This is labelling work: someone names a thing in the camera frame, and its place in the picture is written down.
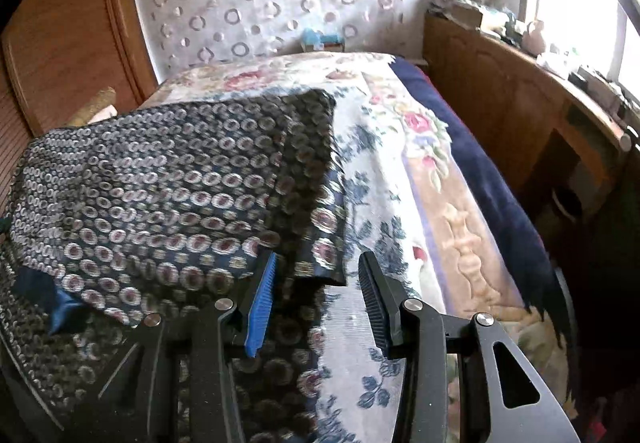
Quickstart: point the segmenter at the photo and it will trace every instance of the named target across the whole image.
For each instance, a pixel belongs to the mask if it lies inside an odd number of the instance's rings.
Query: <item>silver bolt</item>
[[[494,318],[488,313],[478,313],[476,315],[476,322],[481,326],[489,327],[494,325]]]
[[[226,311],[233,308],[234,302],[229,298],[219,298],[215,303],[216,309],[219,311]]]
[[[145,326],[154,328],[162,322],[162,317],[160,316],[159,313],[152,313],[151,315],[147,315],[145,317],[144,322],[145,322]]]
[[[422,309],[422,302],[417,298],[408,298],[404,301],[404,308],[409,311],[420,311]]]

